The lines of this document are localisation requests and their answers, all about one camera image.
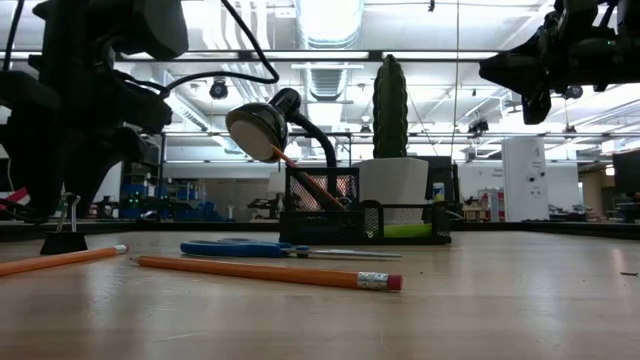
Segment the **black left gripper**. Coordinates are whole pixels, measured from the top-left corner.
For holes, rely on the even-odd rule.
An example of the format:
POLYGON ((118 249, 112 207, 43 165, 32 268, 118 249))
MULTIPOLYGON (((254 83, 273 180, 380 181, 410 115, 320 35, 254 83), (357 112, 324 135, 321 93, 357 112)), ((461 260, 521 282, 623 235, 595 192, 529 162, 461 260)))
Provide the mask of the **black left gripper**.
POLYGON ((122 161, 142 161, 148 150, 125 123, 159 133, 171 123, 166 87, 115 70, 76 85, 63 95, 23 71, 1 73, 1 104, 11 110, 1 126, 1 145, 11 160, 11 179, 30 196, 32 218, 58 206, 60 150, 77 146, 69 164, 69 191, 88 210, 109 170, 122 161))

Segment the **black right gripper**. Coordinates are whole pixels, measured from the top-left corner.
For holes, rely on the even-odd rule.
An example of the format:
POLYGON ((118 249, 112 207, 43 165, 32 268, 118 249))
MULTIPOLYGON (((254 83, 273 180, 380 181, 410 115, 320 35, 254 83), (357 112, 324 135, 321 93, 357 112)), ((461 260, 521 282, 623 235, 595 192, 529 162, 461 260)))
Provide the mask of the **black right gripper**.
POLYGON ((544 30, 544 64, 539 33, 480 62, 481 78, 521 97, 526 125, 546 119, 549 84, 604 90, 639 81, 639 0, 557 1, 544 30))

